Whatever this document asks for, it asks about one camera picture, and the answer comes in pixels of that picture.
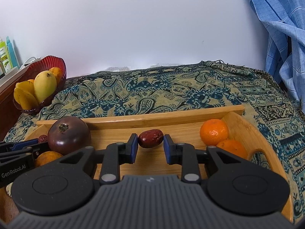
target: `red glass bowl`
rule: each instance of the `red glass bowl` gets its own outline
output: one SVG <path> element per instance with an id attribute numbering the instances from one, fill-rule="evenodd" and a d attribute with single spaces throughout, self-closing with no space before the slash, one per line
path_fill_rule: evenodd
<path id="1" fill-rule="evenodd" d="M 49 106 L 52 103 L 52 100 L 53 100 L 54 96 L 59 91 L 63 90 L 63 88 L 65 86 L 66 78 L 67 78 L 66 65 L 65 65 L 65 62 L 64 62 L 63 59 L 58 58 L 58 57 L 54 57 L 54 56 L 46 56 L 42 60 L 31 64 L 28 67 L 28 69 L 25 71 L 25 73 L 18 79 L 17 82 L 26 81 L 26 80 L 29 80 L 29 79 L 35 79 L 35 77 L 40 72 L 45 71 L 45 70 L 49 70 L 52 67 L 59 67 L 63 71 L 63 76 L 62 76 L 55 92 L 52 95 L 50 95 L 48 98 L 46 98 L 42 103 L 40 103 L 39 106 L 36 109 L 32 109 L 32 110 L 23 110 L 21 108 L 21 106 L 13 98 L 13 103 L 18 110 L 20 110 L 21 112 L 23 112 L 25 114 L 37 115 L 43 107 Z"/>

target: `silver screw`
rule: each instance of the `silver screw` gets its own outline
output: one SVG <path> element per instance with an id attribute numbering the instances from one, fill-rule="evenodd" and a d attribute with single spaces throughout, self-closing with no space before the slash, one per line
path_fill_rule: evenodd
<path id="1" fill-rule="evenodd" d="M 194 173 L 189 173 L 189 174 L 186 174 L 184 176 L 184 179 L 189 181 L 189 182 L 195 182 L 199 179 L 199 176 L 197 174 L 194 174 Z"/>
<path id="2" fill-rule="evenodd" d="M 112 182 L 116 179 L 116 176 L 114 174 L 104 174 L 102 175 L 101 179 L 104 182 Z"/>

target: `paisley tablecloth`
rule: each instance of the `paisley tablecloth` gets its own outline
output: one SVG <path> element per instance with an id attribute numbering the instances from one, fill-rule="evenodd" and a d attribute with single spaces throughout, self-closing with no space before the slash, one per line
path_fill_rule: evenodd
<path id="1" fill-rule="evenodd" d="M 299 221 L 305 213 L 304 114 L 264 71 L 208 61 L 71 78 L 38 115 L 22 114 L 5 140 L 21 141 L 37 127 L 37 120 L 68 115 L 138 115 L 237 104 L 245 106 L 244 118 L 278 155 L 290 183 L 294 222 Z M 263 154 L 256 154 L 253 161 L 268 167 Z"/>

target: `wooden tray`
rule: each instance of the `wooden tray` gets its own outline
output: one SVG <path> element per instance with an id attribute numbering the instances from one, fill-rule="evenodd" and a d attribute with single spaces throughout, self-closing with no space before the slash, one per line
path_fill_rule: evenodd
<path id="1" fill-rule="evenodd" d="M 254 153 L 263 152 L 268 160 L 271 169 L 287 179 L 285 171 L 273 151 L 271 145 L 264 136 L 249 122 L 244 120 L 242 115 L 244 107 L 242 105 L 207 108 L 200 110 L 177 111 L 159 114 L 129 115 L 105 118 L 83 119 L 91 130 L 92 145 L 95 149 L 105 149 L 113 142 L 127 142 L 132 133 L 140 134 L 150 129 L 160 129 L 164 134 L 170 134 L 174 142 L 187 142 L 197 149 L 205 149 L 206 145 L 201 141 L 199 129 L 202 123 L 208 119 L 217 118 L 224 120 L 229 127 L 229 138 L 241 142 L 251 159 Z M 38 138 L 42 134 L 47 134 L 50 127 L 56 120 L 38 121 L 39 126 L 27 138 Z M 101 164 L 98 165 L 95 179 L 98 178 Z M 203 164 L 200 165 L 202 178 L 207 178 Z M 123 164 L 120 166 L 121 177 L 125 174 L 134 175 L 158 175 L 158 174 L 181 174 L 181 166 L 168 165 L 166 163 L 163 144 L 144 149 L 139 147 L 137 158 L 134 164 Z M 7 216 L 5 209 L 0 205 L 0 216 L 6 222 L 13 216 Z M 287 201 L 282 214 L 292 222 L 293 208 L 291 197 Z"/>

